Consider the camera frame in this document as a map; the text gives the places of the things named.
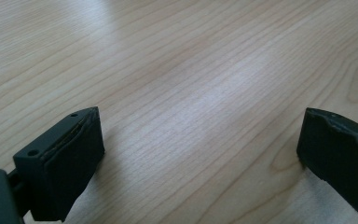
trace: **light wood surface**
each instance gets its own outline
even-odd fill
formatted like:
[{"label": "light wood surface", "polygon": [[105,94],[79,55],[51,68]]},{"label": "light wood surface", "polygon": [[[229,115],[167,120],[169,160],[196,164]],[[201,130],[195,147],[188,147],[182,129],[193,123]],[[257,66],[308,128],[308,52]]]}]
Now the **light wood surface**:
[{"label": "light wood surface", "polygon": [[0,1],[0,168],[93,105],[65,223],[358,223],[296,156],[307,106],[358,122],[358,0]]}]

